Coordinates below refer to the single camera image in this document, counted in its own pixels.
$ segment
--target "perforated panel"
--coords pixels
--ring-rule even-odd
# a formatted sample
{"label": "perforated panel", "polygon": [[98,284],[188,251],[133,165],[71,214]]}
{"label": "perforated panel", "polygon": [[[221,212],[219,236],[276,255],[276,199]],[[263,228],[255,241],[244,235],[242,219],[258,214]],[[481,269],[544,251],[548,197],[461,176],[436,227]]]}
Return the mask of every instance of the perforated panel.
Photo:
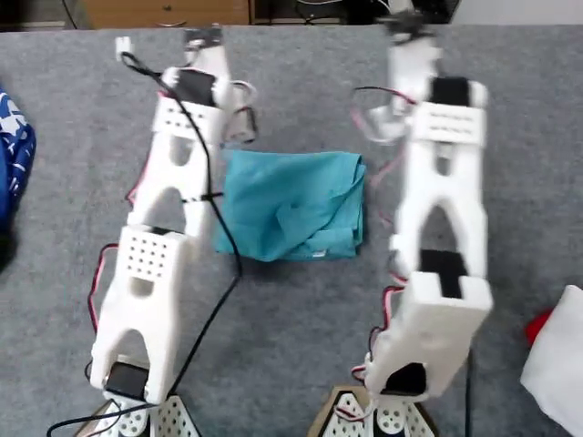
{"label": "perforated panel", "polygon": [[[213,134],[210,129],[211,127],[216,128],[220,126],[222,111],[216,107],[204,107],[188,102],[182,103],[192,117],[192,120],[199,127],[205,140],[211,144],[215,144],[213,141],[215,138],[210,137]],[[159,100],[156,116],[154,117],[153,130],[154,132],[165,132],[175,137],[198,140],[197,134],[189,120],[182,114],[178,104],[171,98],[162,97]]]}
{"label": "perforated panel", "polygon": [[414,139],[482,145],[485,134],[483,109],[424,102],[416,110]]}
{"label": "perforated panel", "polygon": [[[107,412],[117,412],[118,407],[111,404]],[[189,412],[178,396],[171,396],[160,408],[150,410],[151,425],[155,429],[147,432],[148,437],[200,437]],[[96,431],[105,430],[116,418],[104,419],[97,424]],[[99,437],[138,437],[143,433],[143,425],[148,420],[148,412],[138,411],[124,415],[110,430],[99,434]]]}
{"label": "perforated panel", "polygon": [[126,252],[128,272],[131,276],[153,282],[164,274],[168,252],[168,242],[157,235],[144,232],[132,236]]}
{"label": "perforated panel", "polygon": [[189,413],[178,396],[171,396],[153,421],[156,437],[199,437]]}
{"label": "perforated panel", "polygon": [[[363,406],[351,393],[343,394],[337,406],[358,416],[363,414]],[[390,403],[384,401],[384,406],[375,413],[368,416],[362,422],[348,422],[331,414],[329,421],[325,424],[322,437],[372,437],[374,432],[374,421],[384,435],[398,435],[401,437],[435,437],[429,424],[414,404],[398,401],[395,399]]]}
{"label": "perforated panel", "polygon": [[[112,403],[107,408],[106,413],[113,413],[117,412],[118,407]],[[101,430],[107,430],[109,426],[113,422],[117,420],[117,417],[112,417],[109,419],[103,419],[99,421],[97,427],[94,432],[98,432]],[[108,429],[107,431],[103,431],[99,434],[99,437],[118,437],[120,434],[124,437],[138,437],[141,433],[144,432],[144,428],[146,422],[148,421],[148,412],[147,411],[138,411],[132,412],[128,414],[124,414],[116,424],[116,426]]]}
{"label": "perforated panel", "polygon": [[[343,394],[336,405],[354,415],[363,414],[363,409],[351,393]],[[366,437],[364,431],[364,422],[347,422],[336,414],[332,414],[322,437]]]}
{"label": "perforated panel", "polygon": [[435,437],[434,432],[417,407],[412,403],[405,404],[405,406],[409,435],[411,437]]}

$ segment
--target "white cloth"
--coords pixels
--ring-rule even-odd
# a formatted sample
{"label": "white cloth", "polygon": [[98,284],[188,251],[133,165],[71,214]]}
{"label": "white cloth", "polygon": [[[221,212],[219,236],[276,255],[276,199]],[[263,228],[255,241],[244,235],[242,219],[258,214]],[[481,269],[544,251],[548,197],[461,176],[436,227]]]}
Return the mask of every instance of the white cloth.
{"label": "white cloth", "polygon": [[583,437],[583,290],[565,288],[538,333],[520,381],[548,417]]}

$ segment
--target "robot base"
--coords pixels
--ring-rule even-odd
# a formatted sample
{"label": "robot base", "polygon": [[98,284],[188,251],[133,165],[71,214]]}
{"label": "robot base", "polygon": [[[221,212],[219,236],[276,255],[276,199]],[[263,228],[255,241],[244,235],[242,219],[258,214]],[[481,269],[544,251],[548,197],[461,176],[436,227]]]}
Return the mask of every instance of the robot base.
{"label": "robot base", "polygon": [[[106,413],[117,411],[118,407],[112,403]],[[145,411],[126,414],[113,428],[100,433],[99,437],[200,437],[196,425],[179,396],[170,396],[158,408],[149,410],[149,429],[140,432],[134,425],[140,423],[145,415],[147,415]],[[92,432],[105,430],[115,420],[114,417],[99,421]]]}
{"label": "robot base", "polygon": [[368,404],[364,387],[334,387],[307,437],[435,437],[431,418],[419,404],[400,400],[386,401],[360,422],[348,422],[334,413],[343,407],[354,415],[363,413]]}

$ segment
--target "gray carpet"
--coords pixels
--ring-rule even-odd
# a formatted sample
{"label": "gray carpet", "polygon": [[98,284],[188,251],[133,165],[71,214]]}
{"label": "gray carpet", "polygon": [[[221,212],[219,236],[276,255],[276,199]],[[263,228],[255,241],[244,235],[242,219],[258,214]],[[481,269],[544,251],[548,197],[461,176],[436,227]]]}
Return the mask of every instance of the gray carpet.
{"label": "gray carpet", "polygon": [[[581,284],[583,258],[582,27],[444,28],[445,68],[492,93],[485,157],[489,271],[496,309],[476,339],[475,435],[566,435],[519,385],[523,327]],[[85,298],[99,248],[118,239],[123,201],[150,142],[156,89],[114,60],[131,35],[155,68],[182,62],[172,30],[1,35],[0,81],[34,124],[35,171],[18,213],[20,246],[0,274],[0,435],[40,436],[101,401],[83,376],[93,340]],[[232,28],[234,77],[260,90],[254,150],[362,153],[370,172],[394,152],[352,126],[354,85],[383,85],[381,29]],[[367,193],[358,258],[246,263],[247,276],[209,332],[180,391],[206,437],[302,436],[334,384],[350,382],[369,328],[381,321],[388,231],[375,204],[399,199],[397,174]],[[183,220],[176,198],[160,225]],[[426,246],[451,245],[432,216]],[[182,295],[182,360],[232,273],[214,254]],[[112,260],[108,274],[111,274]],[[443,436],[463,434],[464,378],[427,404]],[[63,432],[59,435],[70,435]]]}

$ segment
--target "crumpled fabric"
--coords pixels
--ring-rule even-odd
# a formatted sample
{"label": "crumpled fabric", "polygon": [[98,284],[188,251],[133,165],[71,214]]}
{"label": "crumpled fabric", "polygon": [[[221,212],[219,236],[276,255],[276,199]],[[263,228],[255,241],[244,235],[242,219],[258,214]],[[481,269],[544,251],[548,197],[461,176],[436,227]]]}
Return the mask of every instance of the crumpled fabric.
{"label": "crumpled fabric", "polygon": [[35,131],[0,87],[0,232],[7,232],[36,151]]}
{"label": "crumpled fabric", "polygon": [[530,350],[520,382],[540,409],[583,437],[583,290],[568,285]]}
{"label": "crumpled fabric", "polygon": [[[221,214],[240,254],[261,261],[337,259],[363,242],[360,155],[233,150]],[[213,245],[233,249],[221,226]]]}

